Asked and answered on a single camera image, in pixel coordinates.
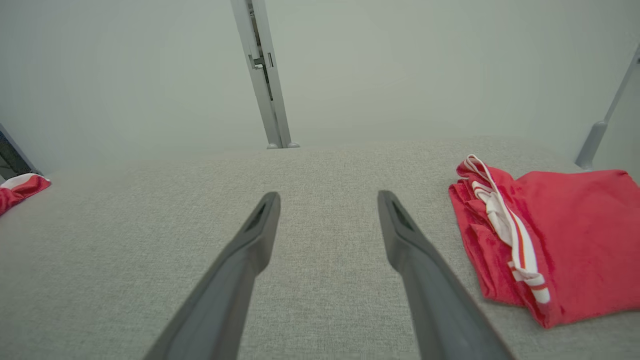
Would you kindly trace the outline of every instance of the gray fabric surface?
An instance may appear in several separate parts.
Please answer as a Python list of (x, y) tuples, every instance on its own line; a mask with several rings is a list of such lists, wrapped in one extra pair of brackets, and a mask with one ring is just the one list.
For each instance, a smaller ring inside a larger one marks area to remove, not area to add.
[(470, 154), (579, 171), (519, 139), (288, 149), (63, 172), (0, 217), (0, 358), (141, 358), (262, 194), (282, 196), (241, 359), (416, 359), (376, 194), (392, 190), (520, 359), (638, 358), (640, 315), (543, 330), (482, 299), (447, 195)]

